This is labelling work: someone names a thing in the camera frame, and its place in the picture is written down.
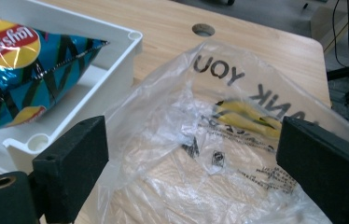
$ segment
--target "lay's logo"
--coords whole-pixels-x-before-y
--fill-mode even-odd
[[[0,67],[25,67],[39,52],[40,40],[34,29],[0,20]]]

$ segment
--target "white container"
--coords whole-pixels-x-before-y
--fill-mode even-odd
[[[83,119],[103,115],[133,84],[140,32],[33,0],[0,0],[0,18],[56,34],[108,40],[76,86],[38,120],[0,129],[0,174],[32,171],[32,159]]]

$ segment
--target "wooden table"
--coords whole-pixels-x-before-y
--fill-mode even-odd
[[[205,23],[215,29],[211,36],[248,49],[330,105],[322,46],[311,38],[275,30],[247,21],[164,0],[40,0],[91,17],[140,31],[143,52],[135,57],[135,77],[143,79],[160,65],[206,37],[192,26]],[[80,216],[77,223],[88,223]]]

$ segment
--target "lay's chip bag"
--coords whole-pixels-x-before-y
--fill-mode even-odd
[[[56,105],[107,44],[0,20],[0,127],[33,120]]]

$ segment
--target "clear plastic bag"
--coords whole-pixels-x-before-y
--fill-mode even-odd
[[[110,162],[88,201],[93,223],[330,223],[276,164],[266,130],[292,116],[349,141],[349,124],[246,50],[207,40],[105,116]]]

